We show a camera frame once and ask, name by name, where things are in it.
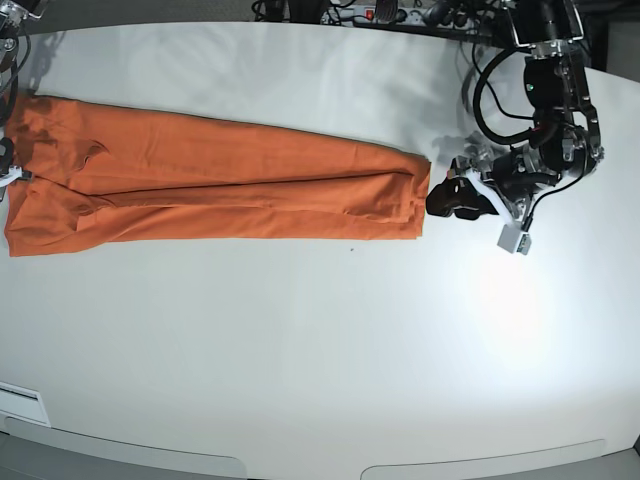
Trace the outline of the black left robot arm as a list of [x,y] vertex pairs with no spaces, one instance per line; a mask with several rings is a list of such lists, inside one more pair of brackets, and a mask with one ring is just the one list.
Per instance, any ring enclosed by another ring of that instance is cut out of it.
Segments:
[[[483,138],[508,150],[496,155],[475,148],[454,159],[428,195],[426,211],[465,220],[501,215],[528,229],[540,202],[566,190],[564,177],[580,181],[604,157],[579,47],[582,22],[572,1],[437,1],[424,21],[445,26],[459,18],[473,22],[476,44],[488,34],[500,49],[477,70],[471,112]],[[491,74],[516,53],[525,56],[523,86],[533,125],[503,135],[487,124],[481,100]]]

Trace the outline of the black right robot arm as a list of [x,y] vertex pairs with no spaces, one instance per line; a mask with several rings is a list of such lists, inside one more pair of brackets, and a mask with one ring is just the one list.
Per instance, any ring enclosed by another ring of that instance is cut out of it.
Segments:
[[10,141],[4,127],[10,119],[18,92],[18,75],[31,51],[26,22],[42,18],[47,0],[1,1],[1,176],[9,175],[12,164]]

